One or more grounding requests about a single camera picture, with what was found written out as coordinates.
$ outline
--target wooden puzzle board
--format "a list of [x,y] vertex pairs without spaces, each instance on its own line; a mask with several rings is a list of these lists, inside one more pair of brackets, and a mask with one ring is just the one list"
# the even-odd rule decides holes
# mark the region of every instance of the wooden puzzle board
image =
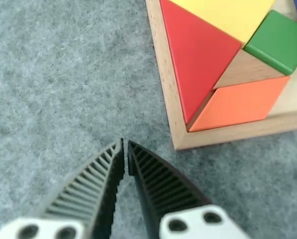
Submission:
[[[146,0],[169,126],[175,149],[229,142],[297,129],[297,69],[265,120],[188,133],[159,0]],[[273,9],[297,20],[293,0],[276,0]]]

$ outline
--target ribbed gripper pad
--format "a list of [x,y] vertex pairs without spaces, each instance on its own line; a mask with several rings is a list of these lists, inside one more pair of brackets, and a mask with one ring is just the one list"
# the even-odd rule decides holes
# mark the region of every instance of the ribbed gripper pad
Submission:
[[124,175],[122,139],[77,169],[39,210],[46,219],[79,220],[89,235],[108,239],[117,186]]
[[171,212],[211,204],[210,200],[171,164],[150,150],[128,143],[129,174],[137,191],[151,239],[158,239],[161,218]]

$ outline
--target natural wood triangle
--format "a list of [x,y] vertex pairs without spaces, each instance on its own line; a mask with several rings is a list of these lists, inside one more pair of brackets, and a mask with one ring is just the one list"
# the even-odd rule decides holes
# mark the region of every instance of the natural wood triangle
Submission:
[[214,89],[282,76],[284,74],[241,49],[221,75]]

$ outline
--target screw hole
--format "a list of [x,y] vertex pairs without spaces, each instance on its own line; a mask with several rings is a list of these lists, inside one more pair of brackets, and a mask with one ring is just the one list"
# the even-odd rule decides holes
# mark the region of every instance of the screw hole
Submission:
[[206,213],[206,214],[204,214],[203,218],[207,223],[220,223],[221,222],[221,217],[216,213]]
[[74,239],[76,235],[76,231],[72,227],[67,227],[61,229],[56,236],[56,239]]
[[32,239],[35,237],[38,230],[39,230],[38,226],[28,225],[20,231],[18,235],[18,239]]
[[182,232],[187,229],[187,225],[181,220],[171,220],[168,226],[173,232]]

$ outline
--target gray carpet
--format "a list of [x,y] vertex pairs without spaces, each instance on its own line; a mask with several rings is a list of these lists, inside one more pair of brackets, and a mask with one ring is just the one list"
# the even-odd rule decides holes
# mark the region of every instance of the gray carpet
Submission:
[[[175,152],[144,0],[0,0],[0,226],[119,137],[184,172],[254,239],[297,239],[297,131]],[[112,239],[145,239],[132,178]]]

